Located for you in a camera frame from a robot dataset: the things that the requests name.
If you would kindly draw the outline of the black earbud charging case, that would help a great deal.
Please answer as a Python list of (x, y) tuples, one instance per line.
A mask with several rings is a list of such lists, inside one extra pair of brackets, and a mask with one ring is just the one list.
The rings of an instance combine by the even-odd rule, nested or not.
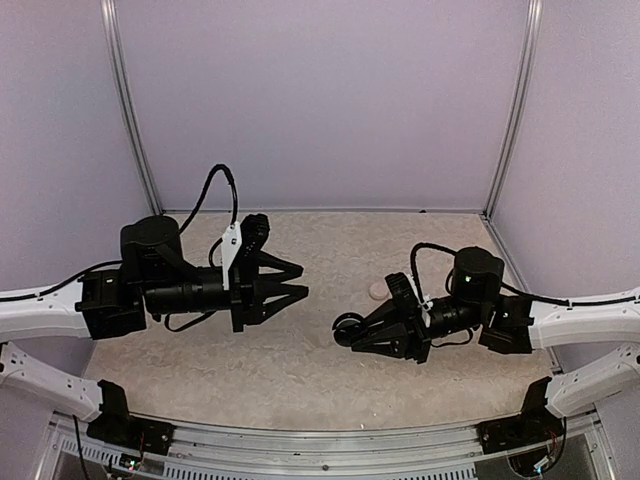
[(333, 338), (342, 347), (350, 347), (363, 331), (364, 317), (356, 312), (339, 315), (332, 325)]

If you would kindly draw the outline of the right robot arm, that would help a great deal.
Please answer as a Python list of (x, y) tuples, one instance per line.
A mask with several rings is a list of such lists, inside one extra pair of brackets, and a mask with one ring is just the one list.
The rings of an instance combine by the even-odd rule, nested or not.
[[(453, 265), (447, 294), (423, 291), (417, 255), (428, 249), (449, 254)], [(557, 299), (526, 293), (503, 280), (505, 263), (473, 246), (460, 250), (418, 243), (410, 253), (410, 274), (386, 276), (390, 297), (367, 316), (345, 313), (332, 326), (335, 341), (359, 353), (425, 362), (431, 350), (449, 347), (449, 336), (465, 332), (503, 355), (531, 354), (562, 345), (617, 343), (611, 353), (577, 370), (530, 386), (526, 409), (511, 433), (535, 442), (551, 424), (584, 407), (639, 385), (639, 291)]]

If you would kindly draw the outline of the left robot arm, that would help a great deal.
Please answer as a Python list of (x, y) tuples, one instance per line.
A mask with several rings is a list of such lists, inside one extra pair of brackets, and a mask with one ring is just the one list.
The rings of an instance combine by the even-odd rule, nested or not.
[(1, 384), (24, 390), (55, 409), (102, 430), (121, 445), (140, 434), (124, 389), (109, 381), (75, 377), (39, 361), (17, 341), (44, 337), (114, 339), (146, 329), (147, 320), (178, 314), (203, 321), (227, 311), (232, 329), (260, 325), (305, 299), (296, 284), (300, 265), (264, 251), (270, 225), (264, 214), (234, 220), (221, 238), (220, 265), (195, 266), (183, 254), (178, 222), (144, 218), (122, 228), (121, 258), (58, 285), (1, 296)]

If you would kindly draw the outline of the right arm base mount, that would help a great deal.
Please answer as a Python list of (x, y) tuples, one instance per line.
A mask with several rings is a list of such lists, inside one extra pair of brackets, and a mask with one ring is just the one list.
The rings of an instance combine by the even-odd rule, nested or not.
[(518, 449), (565, 433), (564, 421), (553, 415), (519, 414), (481, 422), (476, 427), (485, 455)]

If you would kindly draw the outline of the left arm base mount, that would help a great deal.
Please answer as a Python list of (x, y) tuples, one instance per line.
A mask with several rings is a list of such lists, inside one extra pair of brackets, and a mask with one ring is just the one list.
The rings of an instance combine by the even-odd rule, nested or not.
[(163, 456), (168, 454), (174, 432), (175, 426), (171, 423), (135, 416), (120, 418), (101, 415), (87, 426), (90, 438)]

